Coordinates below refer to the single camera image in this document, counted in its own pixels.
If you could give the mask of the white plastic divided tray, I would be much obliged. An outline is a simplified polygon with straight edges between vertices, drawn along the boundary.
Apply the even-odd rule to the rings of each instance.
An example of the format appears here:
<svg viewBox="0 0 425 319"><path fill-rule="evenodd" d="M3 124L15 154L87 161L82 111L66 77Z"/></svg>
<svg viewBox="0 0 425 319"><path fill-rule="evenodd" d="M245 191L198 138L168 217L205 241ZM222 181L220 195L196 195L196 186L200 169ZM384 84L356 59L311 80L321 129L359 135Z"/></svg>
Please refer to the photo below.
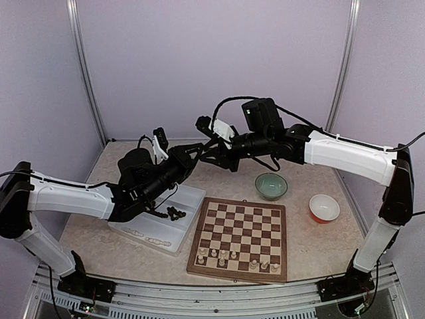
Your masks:
<svg viewBox="0 0 425 319"><path fill-rule="evenodd" d="M161 219L148 213L142 213L126 223L108 223L108 227L130 240L148 246L161 253L178 256L183 243L188 237L193 223L201 207L206 191L186 185L180 185L178 190L167 190L158 198L161 205L157 208L162 213L167 212L167 207L174 206L177 210L184 211L186 216L176 221ZM135 229L144 234L144 237L136 237L122 231L123 228ZM145 238L152 237L162 241L171 242L170 247L157 246L148 243Z"/></svg>

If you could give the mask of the wooden chess board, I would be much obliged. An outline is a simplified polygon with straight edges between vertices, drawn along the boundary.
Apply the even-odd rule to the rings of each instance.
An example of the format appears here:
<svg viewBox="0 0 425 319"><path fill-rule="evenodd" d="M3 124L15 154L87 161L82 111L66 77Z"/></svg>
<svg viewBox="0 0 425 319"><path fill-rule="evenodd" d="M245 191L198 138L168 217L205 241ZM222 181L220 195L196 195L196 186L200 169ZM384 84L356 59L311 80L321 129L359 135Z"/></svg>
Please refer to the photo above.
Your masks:
<svg viewBox="0 0 425 319"><path fill-rule="evenodd" d="M211 251L218 256L212 257ZM224 267L218 265L221 250L227 252ZM238 258L232 260L232 251ZM200 265L197 257L203 255ZM250 269L250 261L258 266ZM268 261L268 268L260 264ZM276 272L271 265L279 264ZM199 211L192 247L187 262L189 274L255 283L285 283L288 280L286 208L270 203L253 203L207 197Z"/></svg>

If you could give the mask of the white knight piece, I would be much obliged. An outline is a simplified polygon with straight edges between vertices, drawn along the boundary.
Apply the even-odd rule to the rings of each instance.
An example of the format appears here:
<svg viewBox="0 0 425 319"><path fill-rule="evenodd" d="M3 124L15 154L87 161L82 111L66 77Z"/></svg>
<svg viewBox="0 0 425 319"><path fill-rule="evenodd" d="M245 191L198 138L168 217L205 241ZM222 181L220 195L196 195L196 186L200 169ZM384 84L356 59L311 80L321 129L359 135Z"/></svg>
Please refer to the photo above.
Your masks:
<svg viewBox="0 0 425 319"><path fill-rule="evenodd" d="M268 268L268 261L262 261L260 264L260 268L262 270L266 270Z"/></svg>

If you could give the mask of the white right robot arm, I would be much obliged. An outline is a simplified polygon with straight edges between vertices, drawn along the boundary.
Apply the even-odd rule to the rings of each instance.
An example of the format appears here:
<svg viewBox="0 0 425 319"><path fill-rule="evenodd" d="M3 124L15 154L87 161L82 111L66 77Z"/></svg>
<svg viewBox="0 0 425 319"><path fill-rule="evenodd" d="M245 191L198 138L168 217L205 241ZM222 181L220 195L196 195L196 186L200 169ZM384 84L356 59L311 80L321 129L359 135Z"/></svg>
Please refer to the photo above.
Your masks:
<svg viewBox="0 0 425 319"><path fill-rule="evenodd" d="M323 165L360 175L385 186L378 217L355 251L344 275L317 283L321 301L345 298L377 287L371 271L391 248L402 226L413 216L414 180L408 146L385 148L332 138L303 124L291 128L267 125L239 135L226 123L213 128L201 118L197 130L211 140L201 161L236 172L239 161L270 156L273 163Z"/></svg>

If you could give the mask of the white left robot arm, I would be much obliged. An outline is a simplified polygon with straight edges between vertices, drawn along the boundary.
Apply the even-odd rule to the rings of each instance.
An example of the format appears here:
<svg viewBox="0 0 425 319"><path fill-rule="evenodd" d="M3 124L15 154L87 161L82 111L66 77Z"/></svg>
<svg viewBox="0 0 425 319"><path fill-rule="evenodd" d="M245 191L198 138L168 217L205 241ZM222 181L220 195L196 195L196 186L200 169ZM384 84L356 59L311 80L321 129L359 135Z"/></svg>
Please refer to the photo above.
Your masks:
<svg viewBox="0 0 425 319"><path fill-rule="evenodd" d="M65 249L39 223L34 212L73 213L118 223L142 213L165 218L166 214L157 210L157 198L190 176L203 148L202 143L174 146L161 163L153 163L147 149L133 149L118 162L121 176L117 184L52 179L22 161L3 174L1 236L16 240L44 261L60 277L60 291L108 301L115 283L89 277L80 256Z"/></svg>

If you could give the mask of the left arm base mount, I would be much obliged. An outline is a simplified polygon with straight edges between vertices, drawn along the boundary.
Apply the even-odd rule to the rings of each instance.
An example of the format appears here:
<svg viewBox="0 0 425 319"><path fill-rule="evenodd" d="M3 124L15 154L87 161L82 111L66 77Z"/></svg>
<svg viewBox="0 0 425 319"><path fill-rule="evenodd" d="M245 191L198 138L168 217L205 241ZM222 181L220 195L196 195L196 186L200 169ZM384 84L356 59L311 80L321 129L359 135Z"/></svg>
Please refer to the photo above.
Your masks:
<svg viewBox="0 0 425 319"><path fill-rule="evenodd" d="M58 290L61 292L109 303L112 301L115 289L114 281L90 277L79 272L61 277L58 284Z"/></svg>

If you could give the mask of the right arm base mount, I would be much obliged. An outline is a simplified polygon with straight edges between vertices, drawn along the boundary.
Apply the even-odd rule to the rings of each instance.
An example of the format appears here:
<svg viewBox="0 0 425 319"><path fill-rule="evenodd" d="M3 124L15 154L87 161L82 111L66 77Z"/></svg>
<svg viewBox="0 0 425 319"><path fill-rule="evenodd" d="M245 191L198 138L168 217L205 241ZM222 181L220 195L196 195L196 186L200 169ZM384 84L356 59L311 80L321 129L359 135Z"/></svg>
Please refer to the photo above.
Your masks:
<svg viewBox="0 0 425 319"><path fill-rule="evenodd" d="M346 298L375 289L370 274L332 277L317 282L319 297L322 302Z"/></svg>

